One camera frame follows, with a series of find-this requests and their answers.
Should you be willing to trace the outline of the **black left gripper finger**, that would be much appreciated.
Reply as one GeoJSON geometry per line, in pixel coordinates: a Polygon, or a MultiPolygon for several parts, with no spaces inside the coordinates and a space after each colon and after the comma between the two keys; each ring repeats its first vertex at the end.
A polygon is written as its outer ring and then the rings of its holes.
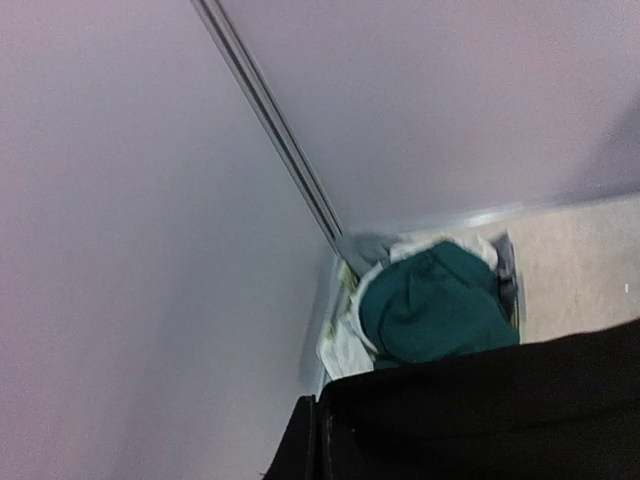
{"type": "Polygon", "coordinates": [[[313,395],[300,397],[263,479],[349,478],[349,419],[313,395]]]}

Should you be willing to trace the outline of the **black trousers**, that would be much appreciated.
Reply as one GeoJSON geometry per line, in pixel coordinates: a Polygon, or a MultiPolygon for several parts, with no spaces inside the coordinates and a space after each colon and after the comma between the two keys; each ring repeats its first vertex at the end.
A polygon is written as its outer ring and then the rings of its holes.
{"type": "Polygon", "coordinates": [[[635,479],[639,325],[336,381],[328,479],[635,479]]]}

